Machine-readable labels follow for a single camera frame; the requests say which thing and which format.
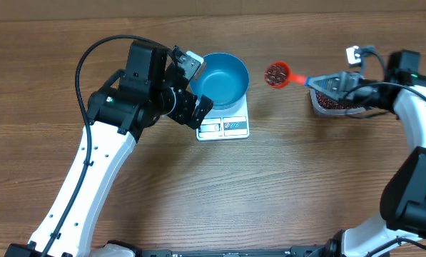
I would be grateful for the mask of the red scoop blue handle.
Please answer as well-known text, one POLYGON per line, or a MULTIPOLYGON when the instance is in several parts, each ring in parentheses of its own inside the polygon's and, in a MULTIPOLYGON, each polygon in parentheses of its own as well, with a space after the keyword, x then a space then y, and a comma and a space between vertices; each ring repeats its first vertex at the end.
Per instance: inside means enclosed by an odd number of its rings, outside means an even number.
POLYGON ((269 65, 264 73, 265 82, 274 89, 282 89, 290 83, 306 85, 307 76, 294 74, 284 61, 276 61, 269 65))

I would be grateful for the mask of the blue metal bowl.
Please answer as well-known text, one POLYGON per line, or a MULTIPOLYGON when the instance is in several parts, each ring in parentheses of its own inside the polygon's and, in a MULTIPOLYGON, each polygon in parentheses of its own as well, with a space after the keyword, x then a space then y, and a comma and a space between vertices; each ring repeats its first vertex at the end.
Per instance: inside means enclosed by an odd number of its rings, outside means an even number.
POLYGON ((190 82, 192 93, 208 97, 215 110, 236 105, 250 87, 246 65, 238 57, 225 52, 207 54, 203 59, 206 69, 198 80, 190 82))

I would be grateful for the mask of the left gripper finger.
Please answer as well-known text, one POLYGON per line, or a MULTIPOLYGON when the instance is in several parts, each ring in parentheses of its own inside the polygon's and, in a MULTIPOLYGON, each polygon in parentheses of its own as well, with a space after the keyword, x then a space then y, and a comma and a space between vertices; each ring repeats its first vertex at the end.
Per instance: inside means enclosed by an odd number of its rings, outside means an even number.
POLYGON ((185 69, 186 64, 188 64, 188 56, 177 45, 175 45, 172 49, 171 59, 176 70, 185 69))
POLYGON ((213 108, 213 101, 207 96, 202 95, 199 104, 195 106, 193 113, 188 121, 188 126, 192 129, 199 129, 206 115, 213 108))

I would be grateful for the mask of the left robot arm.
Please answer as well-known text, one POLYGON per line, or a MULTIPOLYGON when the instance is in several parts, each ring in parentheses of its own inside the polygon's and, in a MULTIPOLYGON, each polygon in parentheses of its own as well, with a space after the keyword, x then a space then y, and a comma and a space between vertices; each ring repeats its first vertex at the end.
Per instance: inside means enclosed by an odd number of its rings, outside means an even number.
POLYGON ((79 104, 83 134, 66 179, 28 243, 9 245, 12 256, 140 256, 120 241, 98 249, 91 242, 99 214, 122 165, 144 129, 168 116, 198 129, 213 102, 188 91, 206 67, 192 51, 131 37, 127 63, 88 101, 79 104))

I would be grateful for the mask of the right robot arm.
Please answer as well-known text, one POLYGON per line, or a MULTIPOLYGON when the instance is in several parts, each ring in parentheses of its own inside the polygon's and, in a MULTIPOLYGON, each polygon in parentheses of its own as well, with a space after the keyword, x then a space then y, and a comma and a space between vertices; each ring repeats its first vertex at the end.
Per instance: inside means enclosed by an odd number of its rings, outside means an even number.
POLYGON ((309 76, 303 85, 342 105, 382 109, 396 115, 409 155, 386 185, 380 210, 355 228, 339 231, 324 246, 293 246, 292 256, 389 256, 411 244, 426 251, 426 76, 420 53, 391 53, 383 81, 359 72, 309 76))

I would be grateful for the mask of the red beans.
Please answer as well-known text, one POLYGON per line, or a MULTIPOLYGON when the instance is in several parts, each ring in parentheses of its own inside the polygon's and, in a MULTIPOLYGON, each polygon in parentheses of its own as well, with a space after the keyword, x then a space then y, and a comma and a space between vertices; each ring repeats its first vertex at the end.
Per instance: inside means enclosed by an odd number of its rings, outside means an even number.
POLYGON ((319 106, 326 110, 356 109, 356 106, 341 105, 336 101, 332 101, 319 91, 315 91, 315 97, 319 106))

